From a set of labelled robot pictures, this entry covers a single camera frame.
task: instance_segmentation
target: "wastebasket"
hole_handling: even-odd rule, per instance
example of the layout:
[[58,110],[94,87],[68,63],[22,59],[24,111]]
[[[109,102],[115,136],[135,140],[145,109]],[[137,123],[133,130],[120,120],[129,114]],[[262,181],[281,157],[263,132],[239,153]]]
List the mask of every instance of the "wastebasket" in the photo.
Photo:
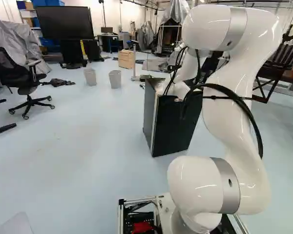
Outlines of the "wastebasket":
[[96,71],[92,68],[84,69],[84,77],[86,78],[86,82],[89,86],[93,86],[97,84]]
[[112,89],[118,89],[122,85],[122,73],[120,70],[113,70],[109,74],[109,81]]

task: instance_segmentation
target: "monitor stand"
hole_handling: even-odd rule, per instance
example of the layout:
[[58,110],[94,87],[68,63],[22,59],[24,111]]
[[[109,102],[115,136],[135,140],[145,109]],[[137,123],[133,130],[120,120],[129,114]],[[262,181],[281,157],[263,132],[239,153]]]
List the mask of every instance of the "monitor stand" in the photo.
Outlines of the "monitor stand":
[[87,66],[87,60],[83,57],[80,40],[61,40],[61,53],[63,55],[63,63],[60,63],[62,68],[78,69],[81,66]]

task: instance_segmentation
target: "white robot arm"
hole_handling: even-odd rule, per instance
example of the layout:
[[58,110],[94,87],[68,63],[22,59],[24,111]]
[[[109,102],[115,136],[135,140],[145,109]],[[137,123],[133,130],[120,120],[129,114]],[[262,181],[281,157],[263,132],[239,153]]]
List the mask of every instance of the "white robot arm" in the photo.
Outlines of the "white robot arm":
[[[267,11],[199,5],[184,20],[182,38],[190,50],[229,51],[230,62],[213,73],[207,83],[251,98],[255,76],[281,43],[282,30],[278,17]],[[189,52],[184,70],[170,91],[181,99],[189,90],[181,81],[193,78],[197,69],[197,60],[190,56]],[[203,96],[226,95],[206,87]],[[250,100],[245,103],[251,108]],[[267,174],[245,113],[230,99],[203,99],[202,111],[207,129],[227,148],[225,158],[181,156],[167,172],[175,214],[195,233],[214,229],[221,214],[259,213],[271,198]]]

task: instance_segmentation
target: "television screen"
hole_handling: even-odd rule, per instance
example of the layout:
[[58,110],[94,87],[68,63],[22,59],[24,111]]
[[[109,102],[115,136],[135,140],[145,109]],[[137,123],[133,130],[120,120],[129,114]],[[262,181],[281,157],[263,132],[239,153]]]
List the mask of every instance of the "television screen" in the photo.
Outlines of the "television screen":
[[40,6],[37,17],[44,38],[93,39],[91,14],[83,6]]

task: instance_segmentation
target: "epoxy floor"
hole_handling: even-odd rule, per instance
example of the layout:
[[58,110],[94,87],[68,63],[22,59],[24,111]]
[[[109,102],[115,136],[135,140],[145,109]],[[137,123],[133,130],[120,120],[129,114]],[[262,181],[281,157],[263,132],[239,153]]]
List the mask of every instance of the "epoxy floor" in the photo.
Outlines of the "epoxy floor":
[[[54,110],[35,106],[29,120],[22,110],[10,116],[7,109],[25,98],[16,89],[0,89],[0,98],[7,99],[0,104],[0,125],[17,123],[0,134],[0,224],[26,212],[35,234],[115,234],[118,199],[166,192],[166,170],[178,155],[224,155],[200,119],[187,152],[152,158],[142,132],[144,90],[130,80],[132,70],[111,58],[93,62],[88,67],[96,70],[98,85],[88,87],[83,69],[51,67],[46,81],[76,82],[33,93],[51,95]],[[168,76],[141,68],[138,75]],[[118,69],[122,88],[112,90],[108,73]],[[252,112],[264,142],[272,202],[263,213],[242,219],[251,234],[293,233],[293,97],[273,94],[268,104],[253,102]]]

